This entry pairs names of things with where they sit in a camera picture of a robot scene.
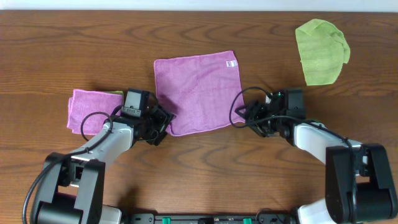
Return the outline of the purple microfiber cloth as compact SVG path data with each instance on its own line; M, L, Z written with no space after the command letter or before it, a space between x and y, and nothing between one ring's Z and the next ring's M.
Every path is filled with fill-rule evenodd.
M158 59L154 62L159 104L175 115L166 132L172 136L213 131L242 123L231 108L244 104L237 58L232 50Z

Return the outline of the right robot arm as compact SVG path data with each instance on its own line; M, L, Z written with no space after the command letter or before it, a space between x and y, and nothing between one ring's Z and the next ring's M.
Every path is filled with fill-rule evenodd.
M274 98L232 108L261 137L278 133L325 165L325 197L302 205L296 223L364 223L397 217L397 193L387 152L308 120L300 100Z

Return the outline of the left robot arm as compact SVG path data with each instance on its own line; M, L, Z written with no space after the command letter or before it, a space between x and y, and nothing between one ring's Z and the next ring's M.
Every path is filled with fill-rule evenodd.
M118 106L102 130L68 154L53 152L24 201L23 223L120 223L122 211L103 203L106 169L138 141L159 145L174 115L160 105L144 111Z

